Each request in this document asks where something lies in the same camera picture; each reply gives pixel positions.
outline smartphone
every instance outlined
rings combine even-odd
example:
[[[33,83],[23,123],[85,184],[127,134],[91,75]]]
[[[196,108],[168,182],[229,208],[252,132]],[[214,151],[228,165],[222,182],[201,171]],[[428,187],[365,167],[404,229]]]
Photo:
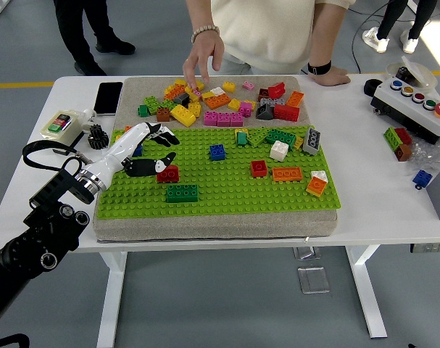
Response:
[[[97,116],[115,116],[123,82],[103,82],[97,91],[94,111]]]

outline control box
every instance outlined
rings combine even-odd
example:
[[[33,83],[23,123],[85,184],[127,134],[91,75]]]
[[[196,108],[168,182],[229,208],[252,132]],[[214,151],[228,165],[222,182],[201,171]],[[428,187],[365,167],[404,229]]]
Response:
[[[422,92],[392,77],[376,88],[371,105],[377,115],[389,116],[430,144],[440,139],[440,97],[437,93]]]

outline white table frame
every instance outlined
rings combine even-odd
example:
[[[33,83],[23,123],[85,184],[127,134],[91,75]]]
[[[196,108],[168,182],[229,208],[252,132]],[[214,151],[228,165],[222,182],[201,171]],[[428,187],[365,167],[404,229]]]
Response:
[[[99,252],[109,267],[98,348],[114,346],[127,253],[166,250],[345,246],[370,337],[387,337],[365,263],[381,244],[440,243],[440,220],[426,190],[415,189],[412,178],[418,170],[407,162],[397,162],[383,139],[389,126],[399,125],[387,117],[374,115],[370,98],[362,92],[366,80],[386,76],[350,77],[350,84],[330,88],[319,86],[306,76],[297,77],[305,93],[310,121],[322,134],[321,145],[341,200],[336,230],[328,237],[308,241],[295,238],[100,244],[90,224],[81,235],[76,252]],[[57,110],[92,108],[100,82],[125,79],[123,76],[60,78],[29,142],[41,138],[39,130]],[[112,132],[113,122],[113,117],[99,120],[108,133]],[[91,159],[98,158],[86,141],[81,141],[77,148]],[[49,165],[63,162],[52,153],[37,153],[35,159]],[[36,178],[35,182],[24,187],[25,176]],[[25,230],[18,217],[30,212],[28,199],[52,176],[52,172],[33,169],[19,161],[0,206],[0,248]],[[65,194],[62,201],[93,216],[95,204],[85,205],[71,194]]]

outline white robotic hand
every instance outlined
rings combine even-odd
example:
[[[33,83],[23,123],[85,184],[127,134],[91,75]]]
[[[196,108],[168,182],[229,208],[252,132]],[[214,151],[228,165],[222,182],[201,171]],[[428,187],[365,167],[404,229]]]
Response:
[[[130,160],[136,147],[146,139],[152,139],[166,147],[179,144],[179,140],[167,127],[159,123],[139,123],[123,134],[99,161],[86,165],[76,175],[76,180],[95,195],[98,191],[106,191],[112,184],[113,175],[120,170],[125,169],[129,176],[161,173],[173,161],[175,152],[159,160]]]

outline table leg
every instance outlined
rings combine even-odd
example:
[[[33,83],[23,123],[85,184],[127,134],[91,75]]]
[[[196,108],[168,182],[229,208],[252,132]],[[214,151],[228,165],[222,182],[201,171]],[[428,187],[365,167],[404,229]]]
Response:
[[[113,348],[128,253],[101,252],[100,255],[108,268],[110,268],[110,272],[107,292],[105,293],[104,309],[102,310],[99,338],[97,339],[97,348]]]
[[[366,325],[368,326],[368,331],[372,339],[387,337],[381,311],[379,310],[370,276],[365,265],[366,260],[374,254],[377,248],[379,248],[379,245],[345,247],[347,255],[349,256],[350,267],[352,268],[353,278],[357,286],[363,313],[365,314]]]

